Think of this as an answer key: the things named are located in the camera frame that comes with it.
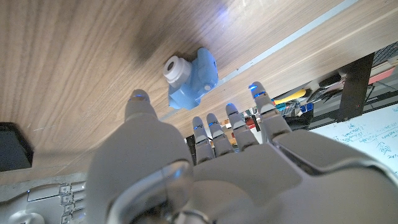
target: blue fingertip light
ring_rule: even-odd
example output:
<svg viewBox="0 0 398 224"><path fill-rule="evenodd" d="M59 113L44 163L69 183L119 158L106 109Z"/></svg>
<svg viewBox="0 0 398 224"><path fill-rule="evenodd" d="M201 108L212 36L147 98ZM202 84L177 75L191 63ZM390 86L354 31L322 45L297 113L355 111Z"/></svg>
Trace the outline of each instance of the blue fingertip light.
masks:
<svg viewBox="0 0 398 224"><path fill-rule="evenodd" d="M175 177L180 177L181 176L181 170L177 170L174 174Z"/></svg>
<svg viewBox="0 0 398 224"><path fill-rule="evenodd" d="M254 98L256 98L256 97L258 97L258 96L260 96L262 94L265 94L265 91L262 91L261 93L257 93L256 95L254 95Z"/></svg>
<svg viewBox="0 0 398 224"><path fill-rule="evenodd" d="M253 90L255 90L257 88L257 86L256 85L249 85L249 89L251 90L251 91L253 91Z"/></svg>

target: gray robot arm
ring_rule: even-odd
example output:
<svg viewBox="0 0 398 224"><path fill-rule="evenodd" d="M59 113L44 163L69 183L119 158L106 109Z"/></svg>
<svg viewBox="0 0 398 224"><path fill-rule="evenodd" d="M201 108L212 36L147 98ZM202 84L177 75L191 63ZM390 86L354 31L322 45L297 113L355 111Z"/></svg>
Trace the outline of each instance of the gray robot arm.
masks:
<svg viewBox="0 0 398 224"><path fill-rule="evenodd" d="M179 132L157 120L146 93L133 94L126 122L98 149L91 165L89 223L398 220L397 179L388 168L334 140L292 132L264 87L255 82L249 88L267 140L259 144L229 104L226 113L240 152L233 151L209 114L213 151L196 117L194 167Z"/></svg>

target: wood grain surface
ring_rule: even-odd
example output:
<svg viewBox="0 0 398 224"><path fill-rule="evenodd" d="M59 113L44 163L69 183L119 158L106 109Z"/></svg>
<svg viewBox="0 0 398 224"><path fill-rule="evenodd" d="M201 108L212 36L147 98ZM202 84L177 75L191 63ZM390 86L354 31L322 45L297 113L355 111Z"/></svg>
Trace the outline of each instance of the wood grain surface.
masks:
<svg viewBox="0 0 398 224"><path fill-rule="evenodd" d="M340 2L1 1L0 121L17 123L35 155L0 184L85 171L135 88L164 117L172 55L206 47L223 78ZM165 122L189 136L194 116L253 106L253 81L276 96L397 41L396 21L397 1L358 1Z"/></svg>

